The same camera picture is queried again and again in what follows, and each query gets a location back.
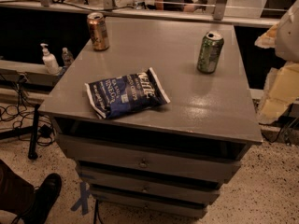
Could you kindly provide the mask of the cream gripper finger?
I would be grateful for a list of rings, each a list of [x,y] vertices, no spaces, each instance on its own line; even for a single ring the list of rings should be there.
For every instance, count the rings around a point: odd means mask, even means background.
[[[270,49],[276,46],[278,25],[271,26],[265,33],[260,35],[254,45],[262,49]]]
[[[257,120],[271,124],[299,97],[299,63],[286,62],[283,67],[271,68],[258,105]]]

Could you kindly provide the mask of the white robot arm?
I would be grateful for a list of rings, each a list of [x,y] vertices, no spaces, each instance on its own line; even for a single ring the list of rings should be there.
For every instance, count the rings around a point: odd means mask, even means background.
[[[273,48],[276,56],[285,61],[281,68],[270,69],[258,105],[258,122],[271,124],[299,97],[299,0],[254,45]]]

